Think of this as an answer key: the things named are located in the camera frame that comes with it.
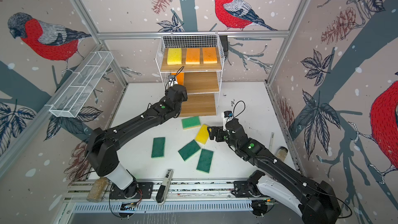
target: white wire basket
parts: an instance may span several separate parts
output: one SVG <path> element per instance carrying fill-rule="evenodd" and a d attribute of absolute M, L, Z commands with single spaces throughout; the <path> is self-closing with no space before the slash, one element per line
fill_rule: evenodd
<path fill-rule="evenodd" d="M 113 61 L 111 52 L 97 51 L 50 108 L 56 117 L 75 118 Z"/>

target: bird illustration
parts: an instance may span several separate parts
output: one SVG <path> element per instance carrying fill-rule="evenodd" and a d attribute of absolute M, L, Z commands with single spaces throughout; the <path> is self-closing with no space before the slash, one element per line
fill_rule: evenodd
<path fill-rule="evenodd" d="M 20 37 L 39 56 L 53 61 L 65 61 L 67 67 L 61 72 L 62 75 L 66 71 L 72 72 L 68 68 L 68 59 L 74 53 L 80 55 L 77 50 L 80 42 L 91 37 L 90 34 L 59 24 L 42 22 L 23 12 L 16 13 L 8 19 L 8 28 L 12 37 Z"/>
<path fill-rule="evenodd" d="M 375 99 L 371 107 L 370 119 L 371 135 L 358 132 L 356 124 L 349 122 L 357 132 L 357 137 L 353 141 L 358 141 L 359 135 L 374 141 L 390 160 L 391 166 L 385 172 L 380 172 L 373 164 L 368 165 L 380 174 L 381 181 L 378 183 L 385 184 L 385 175 L 398 170 L 398 81 L 395 81 Z"/>
<path fill-rule="evenodd" d="M 216 16 L 226 25 L 226 29 L 240 28 L 250 25 L 260 25 L 269 30 L 276 30 L 265 24 L 264 20 L 257 16 L 250 4 L 243 0 L 214 0 Z"/>

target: white table surface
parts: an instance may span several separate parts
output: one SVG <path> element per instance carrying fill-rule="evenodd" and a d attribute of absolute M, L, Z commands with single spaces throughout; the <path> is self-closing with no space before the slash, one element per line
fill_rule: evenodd
<path fill-rule="evenodd" d="M 143 113 L 149 102 L 155 103 L 163 96 L 162 83 L 129 84 L 112 126 L 122 124 Z M 208 126 L 222 126 L 222 112 L 232 111 L 232 102 L 237 103 L 240 100 L 246 103 L 245 111 L 238 117 L 246 134 L 268 147 L 271 133 L 274 132 L 271 152 L 275 153 L 281 146 L 287 148 L 263 82 L 223 82 L 217 116 L 199 117 L 201 123 Z M 243 104 L 239 103 L 235 114 L 242 109 Z M 257 169 L 249 162 L 241 160 L 225 142 L 207 140 L 205 145 L 198 144 L 202 148 L 214 151 L 210 173 L 197 171 L 200 151 L 184 162 L 178 150 L 196 137 L 200 127 L 183 130 L 181 119 L 172 118 L 133 138 L 117 151 L 119 161 L 137 179 L 162 179 L 167 169 L 174 170 L 174 179 L 236 179 L 249 177 Z M 164 158 L 151 158 L 152 141 L 156 137 L 166 137 Z M 285 163 L 294 168 L 290 152 Z M 92 173 L 89 179 L 97 177 Z"/>

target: green scouring pad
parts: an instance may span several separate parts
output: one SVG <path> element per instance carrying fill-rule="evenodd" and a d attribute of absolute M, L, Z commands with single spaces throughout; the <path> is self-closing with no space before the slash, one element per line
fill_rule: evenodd
<path fill-rule="evenodd" d="M 201 126 L 199 117 L 183 118 L 181 122 L 184 130 Z"/>
<path fill-rule="evenodd" d="M 200 146 L 195 140 L 192 140 L 187 145 L 182 147 L 178 153 L 181 155 L 182 159 L 186 161 L 188 158 L 192 157 L 196 152 L 200 150 Z"/>
<path fill-rule="evenodd" d="M 213 152 L 206 149 L 202 149 L 196 170 L 209 173 L 212 159 L 213 159 Z"/>
<path fill-rule="evenodd" d="M 152 156 L 151 158 L 164 157 L 164 144 L 166 142 L 165 137 L 154 138 L 152 145 Z"/>

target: wooden shelf board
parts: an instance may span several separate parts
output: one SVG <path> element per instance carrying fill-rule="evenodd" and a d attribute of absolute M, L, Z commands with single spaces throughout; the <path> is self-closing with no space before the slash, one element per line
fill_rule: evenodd
<path fill-rule="evenodd" d="M 160 72 L 177 72 L 182 66 L 184 67 L 183 72 L 195 72 L 195 71 L 221 71 L 221 61 L 220 61 L 220 53 L 218 52 L 218 47 L 216 47 L 217 54 L 217 63 L 214 64 L 203 64 L 203 52 L 200 49 L 200 64 L 185 64 L 185 60 L 187 58 L 187 48 L 182 48 L 182 64 L 181 65 L 167 65 L 167 54 L 168 48 L 164 51 L 164 57 L 162 62 L 162 67 Z"/>
<path fill-rule="evenodd" d="M 188 100 L 182 102 L 180 117 L 213 115 L 216 115 L 214 93 L 188 95 Z"/>
<path fill-rule="evenodd" d="M 184 86 L 188 94 L 219 92 L 217 72 L 184 73 Z"/>

